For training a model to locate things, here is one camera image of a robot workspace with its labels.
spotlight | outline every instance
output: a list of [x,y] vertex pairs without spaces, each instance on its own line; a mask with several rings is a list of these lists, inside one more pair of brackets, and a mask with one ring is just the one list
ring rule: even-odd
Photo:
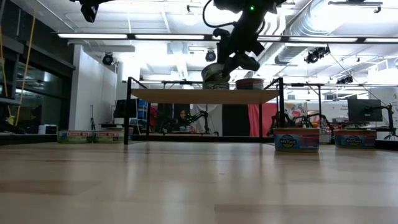
[[102,63],[104,63],[104,65],[112,65],[112,63],[113,63],[113,54],[112,53],[105,53],[105,56],[102,59]]
[[81,13],[85,17],[87,22],[94,22],[95,17],[98,12],[98,8],[100,4],[113,1],[113,0],[69,0],[71,2],[80,2],[81,4]]
[[304,62],[306,63],[316,63],[321,58],[324,58],[325,55],[330,54],[329,46],[327,47],[317,47],[315,50],[309,51],[308,55],[304,58]]
[[85,17],[87,22],[93,23],[95,21],[95,17],[97,16],[98,8],[100,5],[95,5],[95,6],[87,6],[87,5],[82,5],[81,6],[81,13]]
[[337,80],[336,84],[349,84],[353,82],[354,78],[351,75],[348,75],[347,77],[340,78],[339,80]]
[[206,61],[207,62],[214,62],[216,60],[216,53],[214,50],[208,50],[206,54]]

fluorescent light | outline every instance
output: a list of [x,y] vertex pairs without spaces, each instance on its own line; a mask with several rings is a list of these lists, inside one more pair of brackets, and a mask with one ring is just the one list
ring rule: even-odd
[[136,39],[163,39],[163,40],[177,40],[177,39],[187,39],[187,40],[203,40],[204,35],[164,35],[164,34],[137,34]]
[[201,51],[201,52],[207,51],[206,47],[199,47],[199,46],[189,46],[188,49],[189,51]]
[[161,81],[140,81],[142,84],[156,84],[162,83]]
[[287,47],[327,47],[327,44],[311,44],[311,43],[286,43]]
[[375,43],[398,43],[398,38],[366,38],[365,43],[375,42]]
[[357,38],[352,37],[290,37],[289,41],[298,41],[298,42],[325,42],[325,43],[333,43],[333,42],[356,42]]
[[259,36],[257,38],[258,41],[280,41],[280,37],[267,37],[267,36]]
[[127,34],[58,34],[69,39],[127,39]]

computer monitor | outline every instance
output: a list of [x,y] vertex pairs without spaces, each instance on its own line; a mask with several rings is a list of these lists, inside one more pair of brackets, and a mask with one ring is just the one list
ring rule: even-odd
[[383,121],[380,100],[347,99],[350,122]]
[[[127,102],[127,100],[118,100],[116,102],[116,108],[113,113],[114,118],[124,118],[124,112],[126,110],[126,102]],[[130,100],[129,117],[130,118],[137,117],[137,99]]]

person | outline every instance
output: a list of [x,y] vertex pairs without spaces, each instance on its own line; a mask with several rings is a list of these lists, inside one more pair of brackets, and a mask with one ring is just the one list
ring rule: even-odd
[[189,126],[189,125],[190,125],[190,123],[187,120],[187,113],[185,112],[185,110],[181,110],[180,116],[178,116],[178,119],[177,119],[177,127]]

red curtain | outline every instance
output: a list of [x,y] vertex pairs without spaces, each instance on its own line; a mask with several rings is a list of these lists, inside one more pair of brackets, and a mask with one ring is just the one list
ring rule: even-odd
[[[259,124],[259,105],[249,106],[249,120],[250,120],[250,137],[260,136]],[[276,103],[264,103],[262,105],[262,136],[266,137],[269,128],[272,124],[272,116],[276,114]]]

